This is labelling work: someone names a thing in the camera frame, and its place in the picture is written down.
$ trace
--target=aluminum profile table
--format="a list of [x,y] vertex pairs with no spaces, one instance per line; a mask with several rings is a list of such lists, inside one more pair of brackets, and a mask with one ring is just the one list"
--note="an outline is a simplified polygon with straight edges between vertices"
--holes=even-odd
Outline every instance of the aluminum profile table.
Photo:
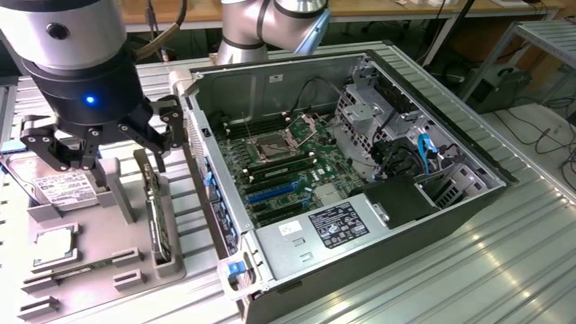
[[[457,232],[352,283],[274,323],[570,323],[576,321],[574,195],[512,147],[457,97],[397,50],[380,42],[322,47],[318,53],[373,49],[520,180],[516,188]],[[270,57],[288,57],[274,52]],[[168,94],[168,72],[208,65],[206,59],[138,68],[145,94]],[[49,108],[29,79],[17,86],[14,120]],[[137,177],[130,142],[102,148],[117,156],[122,181]],[[186,277],[56,323],[241,323],[236,304],[222,294],[216,253],[181,152],[166,160]],[[0,187],[0,286],[16,257],[24,193],[10,179]],[[17,323],[0,303],[0,323]]]
[[[536,45],[541,50],[560,59],[572,69],[576,69],[576,20],[550,20],[542,22],[514,22],[508,27],[502,38],[489,53],[473,78],[470,78],[461,90],[460,97],[465,101],[472,95],[485,72],[496,63],[512,38],[520,36],[529,45]],[[516,63],[521,55],[514,55]]]

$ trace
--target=hard drive label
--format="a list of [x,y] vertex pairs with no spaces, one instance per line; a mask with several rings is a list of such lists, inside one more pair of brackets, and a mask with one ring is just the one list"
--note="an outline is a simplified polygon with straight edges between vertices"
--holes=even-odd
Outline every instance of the hard drive label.
[[81,172],[66,172],[33,179],[36,188],[56,207],[96,198],[86,176]]
[[309,215],[326,248],[336,248],[369,233],[349,202]]

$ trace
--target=barcode sticker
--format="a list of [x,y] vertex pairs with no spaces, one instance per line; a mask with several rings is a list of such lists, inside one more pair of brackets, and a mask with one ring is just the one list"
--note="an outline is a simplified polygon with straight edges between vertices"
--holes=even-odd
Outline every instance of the barcode sticker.
[[33,179],[32,182],[56,207],[96,198],[92,184],[81,172],[65,172]]

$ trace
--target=white label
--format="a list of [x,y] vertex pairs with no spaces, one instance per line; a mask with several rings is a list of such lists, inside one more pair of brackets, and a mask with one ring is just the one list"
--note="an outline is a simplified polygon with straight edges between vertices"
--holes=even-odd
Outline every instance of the white label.
[[284,225],[278,226],[280,234],[282,236],[292,234],[302,229],[298,221],[290,221],[289,223],[285,223]]
[[96,198],[92,184],[80,172],[50,175],[33,179],[32,182],[56,207]]
[[282,74],[276,74],[274,76],[269,76],[269,83],[280,82],[284,79]]

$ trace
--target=ram slot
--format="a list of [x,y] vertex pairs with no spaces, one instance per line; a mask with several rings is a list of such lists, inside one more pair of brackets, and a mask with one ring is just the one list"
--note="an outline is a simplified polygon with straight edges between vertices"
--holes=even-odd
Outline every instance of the ram slot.
[[300,161],[292,161],[282,165],[277,165],[269,169],[253,172],[249,176],[249,183],[257,184],[270,179],[281,178],[297,172],[305,171],[314,167],[316,157],[308,157]]
[[253,167],[246,167],[248,175],[250,175],[253,172],[257,172],[257,171],[261,171],[261,170],[268,170],[268,169],[270,169],[270,168],[273,168],[273,167],[276,167],[278,165],[282,165],[282,164],[285,164],[288,162],[293,162],[293,161],[300,161],[300,160],[308,159],[313,155],[314,155],[313,152],[305,152],[305,153],[298,154],[298,155],[296,155],[293,157],[286,157],[285,159],[276,160],[273,162],[268,162],[265,164],[256,165]]
[[256,121],[248,123],[248,129],[250,130],[249,134],[244,123],[228,125],[225,127],[225,133],[226,133],[226,137],[230,140],[236,140],[238,138],[248,137],[249,135],[254,136],[269,132],[274,132],[277,130],[282,130],[285,127],[286,127],[286,123],[284,120],[272,119],[266,121]]
[[282,184],[289,184],[296,180],[297,180],[297,177],[294,177],[294,176],[276,178],[276,179],[272,179],[270,181],[253,184],[252,186],[249,186],[248,188],[244,189],[244,193],[245,194],[253,194],[254,192],[270,189],[276,186],[281,186]]

